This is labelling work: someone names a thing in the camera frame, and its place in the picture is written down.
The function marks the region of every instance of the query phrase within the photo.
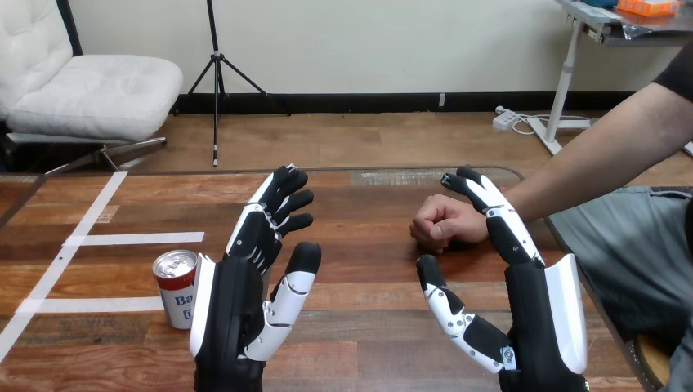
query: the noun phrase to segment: wooden tabletop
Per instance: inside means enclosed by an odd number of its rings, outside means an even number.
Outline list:
[[[505,169],[479,171],[501,187],[520,181]],[[444,172],[309,172],[315,201],[305,210],[315,223],[284,239],[270,286],[300,241],[320,243],[323,261],[295,328],[267,363],[265,391],[499,390],[497,377],[445,336],[418,285],[414,262],[424,251],[409,222],[426,196],[461,198],[439,185]],[[46,179],[0,228],[0,390],[192,390],[188,332],[169,327],[159,309],[152,263],[181,248],[220,258],[266,175]],[[132,240],[117,234],[189,232],[202,240],[103,244]],[[549,264],[563,256],[543,222],[530,232]],[[490,243],[439,260],[467,309],[507,331],[506,264]],[[586,296],[584,304],[592,390],[641,391]]]

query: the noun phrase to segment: fist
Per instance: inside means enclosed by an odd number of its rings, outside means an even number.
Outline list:
[[[426,198],[409,232],[421,246],[437,253],[442,253],[452,240],[479,243],[489,236],[485,216],[471,204],[442,194]]]

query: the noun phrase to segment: gray pants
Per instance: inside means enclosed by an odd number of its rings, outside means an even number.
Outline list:
[[[693,391],[690,198],[631,187],[551,216],[616,327],[676,337],[671,380],[660,392]]]

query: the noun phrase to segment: power strip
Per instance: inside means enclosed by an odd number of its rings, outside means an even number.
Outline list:
[[[501,131],[508,131],[512,126],[520,122],[520,114],[512,110],[503,111],[498,117],[494,118],[494,128]]]

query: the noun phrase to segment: white tape line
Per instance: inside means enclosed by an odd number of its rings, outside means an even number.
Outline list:
[[[70,236],[63,243],[64,247],[81,244],[81,246],[96,245],[137,245],[145,243],[201,243],[203,231],[188,233],[147,233],[147,234],[105,234]]]
[[[17,313],[121,313],[163,310],[158,296],[24,300]]]
[[[115,194],[115,191],[118,190],[120,184],[123,183],[126,175],[127,173],[125,171],[121,171],[114,173],[110,177],[110,180],[106,183],[104,189],[101,190],[101,193],[99,193],[99,195],[96,197],[96,200],[94,200],[92,206],[89,207],[87,213],[84,214],[82,220],[72,232],[73,236],[85,237],[87,234],[89,234],[89,230],[92,229],[92,226],[94,223],[96,223],[96,220],[99,219],[101,212],[103,212],[109,200]],[[51,292],[53,286],[56,285],[56,282],[65,271],[68,263],[72,260],[74,254],[77,253],[78,248],[79,243],[75,243],[74,245],[63,247],[60,252],[58,252],[58,256],[53,259],[51,265],[49,265],[46,272],[43,273],[41,280],[38,281],[34,289],[29,294],[29,299],[36,300],[38,303],[31,302],[30,305],[25,306],[25,309],[31,310],[32,308],[35,309],[36,307],[40,307],[40,302],[46,299],[48,293]],[[5,326],[5,329],[2,330],[2,333],[0,333],[0,363],[5,359],[7,353],[10,352],[12,346],[15,345],[17,339],[20,338],[21,333],[29,324],[29,321],[31,321],[33,316],[34,313],[30,312],[15,313],[10,322]]]

